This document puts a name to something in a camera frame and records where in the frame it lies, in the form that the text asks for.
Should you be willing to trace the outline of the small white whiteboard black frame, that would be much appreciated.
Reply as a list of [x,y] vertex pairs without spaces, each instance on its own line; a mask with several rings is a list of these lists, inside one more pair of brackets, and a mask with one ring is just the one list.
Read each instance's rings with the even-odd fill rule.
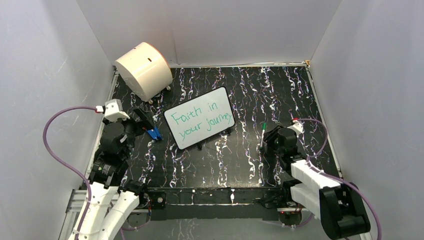
[[236,124],[225,86],[220,86],[164,111],[177,147],[184,150]]

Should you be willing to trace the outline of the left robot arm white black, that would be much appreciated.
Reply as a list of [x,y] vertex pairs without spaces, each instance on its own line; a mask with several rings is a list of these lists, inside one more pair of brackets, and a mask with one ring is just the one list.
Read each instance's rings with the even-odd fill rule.
[[96,112],[104,115],[104,128],[70,240],[112,240],[130,213],[150,200],[145,184],[129,180],[121,185],[140,124],[120,107],[97,106]]

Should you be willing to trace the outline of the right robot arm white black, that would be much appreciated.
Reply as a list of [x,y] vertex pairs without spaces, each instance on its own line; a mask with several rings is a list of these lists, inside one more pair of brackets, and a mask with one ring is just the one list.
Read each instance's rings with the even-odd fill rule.
[[282,202],[288,207],[306,207],[331,240],[369,232],[371,223],[361,196],[352,186],[325,176],[301,154],[297,142],[302,132],[303,125],[295,121],[288,127],[263,130],[261,135],[264,156],[279,161],[293,178],[283,183]]

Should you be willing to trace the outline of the white cylindrical drum container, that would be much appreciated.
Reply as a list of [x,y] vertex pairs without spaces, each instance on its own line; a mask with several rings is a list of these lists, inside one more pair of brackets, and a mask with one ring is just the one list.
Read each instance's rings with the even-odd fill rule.
[[151,44],[142,42],[114,61],[126,85],[142,101],[153,103],[162,90],[170,90],[172,71],[164,56]]

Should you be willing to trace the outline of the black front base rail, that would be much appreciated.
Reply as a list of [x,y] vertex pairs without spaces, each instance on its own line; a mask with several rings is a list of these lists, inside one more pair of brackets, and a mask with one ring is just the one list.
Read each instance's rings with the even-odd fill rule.
[[302,219],[300,206],[278,187],[149,187],[147,194],[154,221],[261,219],[296,225]]

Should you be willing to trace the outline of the aluminium frame rail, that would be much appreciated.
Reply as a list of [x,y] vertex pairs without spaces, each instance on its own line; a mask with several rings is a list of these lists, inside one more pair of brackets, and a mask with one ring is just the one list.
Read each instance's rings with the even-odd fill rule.
[[171,208],[224,209],[258,208],[260,211],[311,211],[312,204],[295,203],[283,188],[149,188],[143,194],[134,213]]

